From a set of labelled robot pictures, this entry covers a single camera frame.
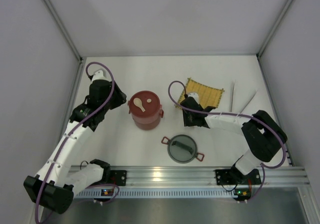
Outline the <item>metal tongs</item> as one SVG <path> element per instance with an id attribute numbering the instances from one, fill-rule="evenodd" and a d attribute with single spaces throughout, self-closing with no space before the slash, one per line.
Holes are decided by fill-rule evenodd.
<path id="1" fill-rule="evenodd" d="M 243 113 L 254 100 L 258 89 L 250 89 L 238 84 L 236 80 L 231 83 L 229 111 Z"/>

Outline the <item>dark red lid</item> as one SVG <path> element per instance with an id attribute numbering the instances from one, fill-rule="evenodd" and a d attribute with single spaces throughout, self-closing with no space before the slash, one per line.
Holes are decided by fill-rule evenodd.
<path id="1" fill-rule="evenodd" d="M 145 112 L 142 112 L 138 107 L 133 103 L 134 98 L 139 98 L 142 101 Z M 137 117 L 151 117 L 159 112 L 161 109 L 161 103 L 159 97 L 151 91 L 140 91 L 134 94 L 130 101 L 128 102 L 129 112 Z"/>

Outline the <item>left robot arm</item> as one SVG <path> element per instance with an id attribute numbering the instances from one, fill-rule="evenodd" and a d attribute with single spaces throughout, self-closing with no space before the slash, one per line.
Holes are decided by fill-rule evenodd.
<path id="1" fill-rule="evenodd" d="M 27 176 L 23 186 L 32 202 L 55 213 L 63 214 L 74 197 L 85 188 L 110 182 L 111 167 L 94 159 L 80 171 L 68 175 L 73 160 L 94 133 L 105 114 L 125 104 L 126 95 L 112 81 L 92 81 L 89 94 L 76 107 L 65 134 L 54 152 L 35 176 Z"/>

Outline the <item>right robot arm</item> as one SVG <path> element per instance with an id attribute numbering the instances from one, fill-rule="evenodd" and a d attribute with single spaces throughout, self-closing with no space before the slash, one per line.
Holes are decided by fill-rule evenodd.
<path id="1" fill-rule="evenodd" d="M 265 111 L 252 115 L 242 113 L 213 112 L 213 107 L 202 108 L 192 96 L 184 96 L 179 104 L 182 108 L 185 126 L 220 129 L 243 136 L 248 150 L 240 156 L 229 170 L 229 175 L 237 184 L 256 167 L 276 169 L 285 162 L 288 140 L 284 131 Z"/>

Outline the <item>beige spoon head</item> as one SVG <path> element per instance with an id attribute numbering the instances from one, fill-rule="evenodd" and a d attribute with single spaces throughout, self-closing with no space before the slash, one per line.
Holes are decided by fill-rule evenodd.
<path id="1" fill-rule="evenodd" d="M 134 98 L 133 104 L 134 104 L 136 107 L 138 107 L 142 112 L 145 112 L 145 111 L 146 111 L 145 108 L 143 107 L 143 103 L 142 103 L 141 99 L 139 99 L 139 98 Z"/>

